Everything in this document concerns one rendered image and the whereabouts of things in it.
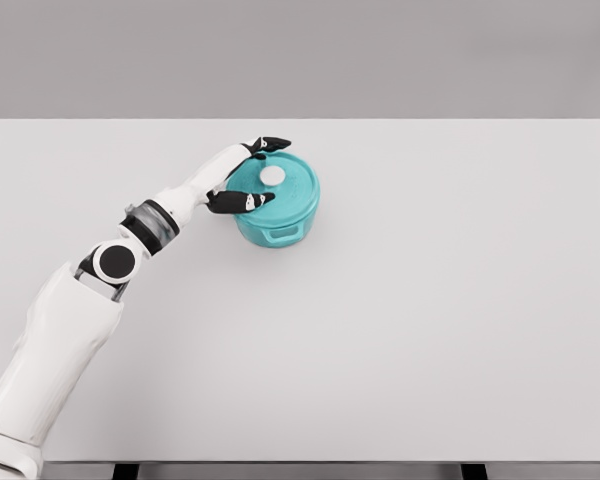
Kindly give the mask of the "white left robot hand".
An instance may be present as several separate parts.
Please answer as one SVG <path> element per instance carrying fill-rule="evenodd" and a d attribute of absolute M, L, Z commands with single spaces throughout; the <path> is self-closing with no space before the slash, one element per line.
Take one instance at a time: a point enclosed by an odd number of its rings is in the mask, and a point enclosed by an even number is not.
<path fill-rule="evenodd" d="M 264 136 L 227 147 L 188 180 L 194 192 L 194 205 L 205 205 L 214 214 L 238 215 L 269 203 L 275 198 L 273 193 L 231 191 L 226 189 L 226 182 L 247 160 L 264 161 L 267 153 L 286 149 L 291 144 L 291 140 Z"/>

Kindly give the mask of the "teal pot lid white knob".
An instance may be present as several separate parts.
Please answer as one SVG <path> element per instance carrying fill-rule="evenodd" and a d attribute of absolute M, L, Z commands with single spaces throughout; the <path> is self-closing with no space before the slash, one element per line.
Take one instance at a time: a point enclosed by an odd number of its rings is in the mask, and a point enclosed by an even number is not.
<path fill-rule="evenodd" d="M 266 167 L 279 167 L 285 174 L 282 182 L 275 186 L 265 184 L 261 172 Z M 227 189 L 253 195 L 274 193 L 274 200 L 243 214 L 264 223 L 295 222 L 313 212 L 320 199 L 320 185 L 314 170 L 301 158 L 282 151 L 267 154 L 266 160 L 245 161 L 229 178 Z"/>

